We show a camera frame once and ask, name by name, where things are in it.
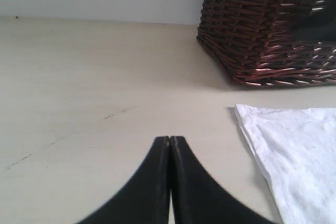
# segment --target brown wicker basket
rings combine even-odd
[[[204,0],[197,39],[235,83],[336,83],[336,44],[295,41],[291,33],[331,1]]]

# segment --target white towel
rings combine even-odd
[[[236,105],[285,224],[336,223],[336,109]]]

